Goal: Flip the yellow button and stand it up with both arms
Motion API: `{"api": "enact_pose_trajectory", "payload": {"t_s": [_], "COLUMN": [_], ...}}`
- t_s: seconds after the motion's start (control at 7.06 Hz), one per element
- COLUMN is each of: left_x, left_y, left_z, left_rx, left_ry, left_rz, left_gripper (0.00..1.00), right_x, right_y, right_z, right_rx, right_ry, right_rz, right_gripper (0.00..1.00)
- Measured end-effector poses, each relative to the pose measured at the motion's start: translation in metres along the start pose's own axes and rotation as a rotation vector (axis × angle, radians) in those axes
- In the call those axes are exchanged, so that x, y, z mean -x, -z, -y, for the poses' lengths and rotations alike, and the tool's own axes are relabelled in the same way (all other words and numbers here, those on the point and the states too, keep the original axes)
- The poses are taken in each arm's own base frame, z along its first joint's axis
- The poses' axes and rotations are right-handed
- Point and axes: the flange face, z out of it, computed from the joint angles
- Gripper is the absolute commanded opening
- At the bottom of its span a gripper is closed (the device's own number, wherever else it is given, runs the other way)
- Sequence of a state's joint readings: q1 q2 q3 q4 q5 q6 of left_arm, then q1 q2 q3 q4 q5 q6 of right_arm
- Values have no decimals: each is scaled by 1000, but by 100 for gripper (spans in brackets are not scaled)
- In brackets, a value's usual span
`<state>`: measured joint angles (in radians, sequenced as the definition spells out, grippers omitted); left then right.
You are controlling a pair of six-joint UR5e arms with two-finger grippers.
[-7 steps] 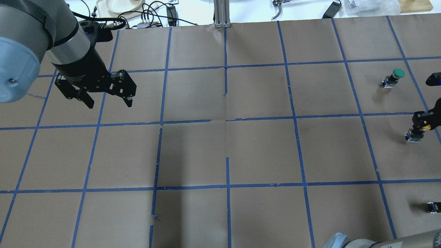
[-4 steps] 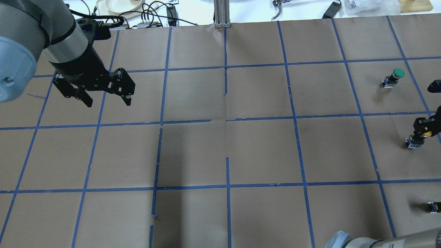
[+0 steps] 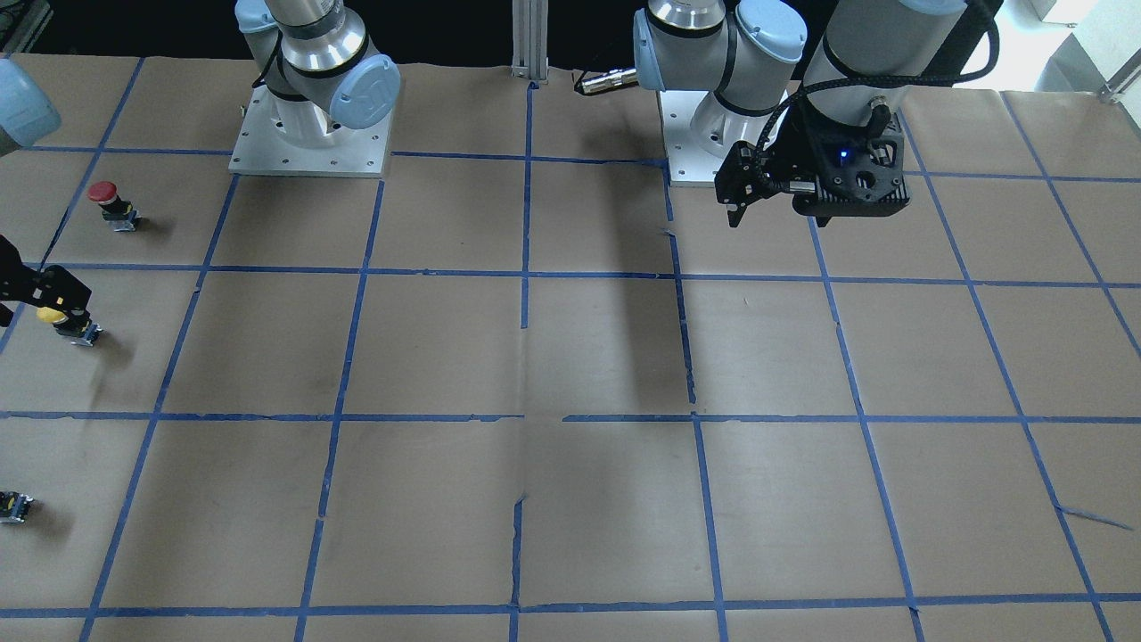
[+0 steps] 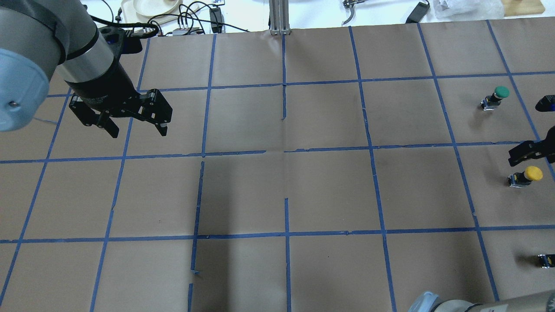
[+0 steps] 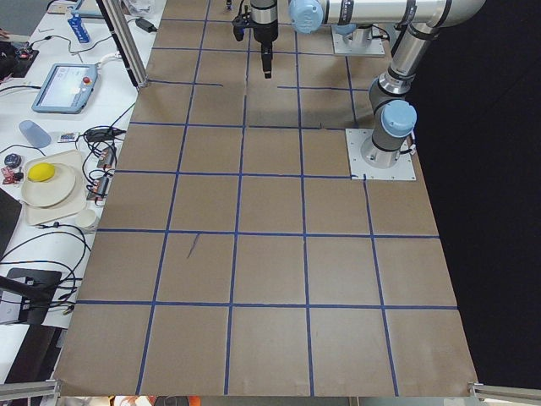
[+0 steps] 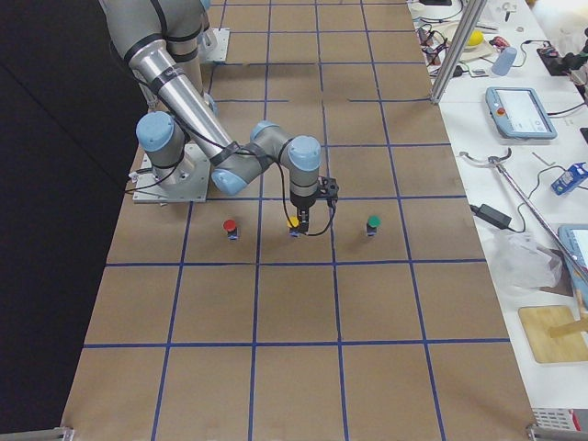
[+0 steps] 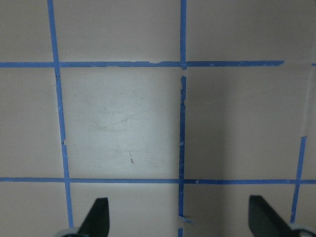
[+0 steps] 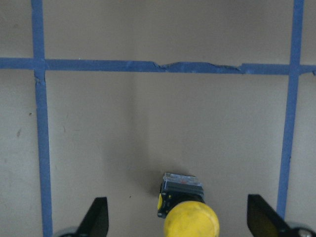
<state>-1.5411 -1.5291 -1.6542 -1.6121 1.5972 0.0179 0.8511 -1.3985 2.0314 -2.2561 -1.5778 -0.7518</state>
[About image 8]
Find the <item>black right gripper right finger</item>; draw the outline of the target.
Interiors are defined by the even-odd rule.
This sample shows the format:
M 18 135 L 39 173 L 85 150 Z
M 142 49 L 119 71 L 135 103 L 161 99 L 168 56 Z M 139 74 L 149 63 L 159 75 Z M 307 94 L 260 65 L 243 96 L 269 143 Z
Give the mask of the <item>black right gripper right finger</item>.
M 247 226 L 254 237 L 289 237 L 291 235 L 291 228 L 257 194 L 249 194 L 247 198 Z

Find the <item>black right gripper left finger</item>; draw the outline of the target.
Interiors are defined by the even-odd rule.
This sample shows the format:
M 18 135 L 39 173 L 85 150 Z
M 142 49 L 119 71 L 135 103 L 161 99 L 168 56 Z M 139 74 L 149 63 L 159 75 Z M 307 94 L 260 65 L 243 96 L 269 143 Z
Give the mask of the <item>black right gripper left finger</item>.
M 106 237 L 109 231 L 108 202 L 97 197 L 75 232 L 76 237 Z

